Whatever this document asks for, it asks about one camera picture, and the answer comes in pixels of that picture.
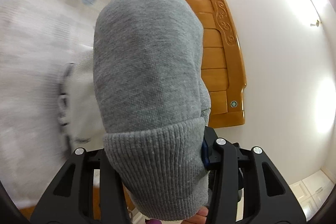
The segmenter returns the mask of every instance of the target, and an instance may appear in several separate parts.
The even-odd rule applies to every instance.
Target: gray sweatshirt sleeve
[[[185,0],[112,0],[94,35],[104,148],[137,208],[181,220],[208,201],[203,27]]]

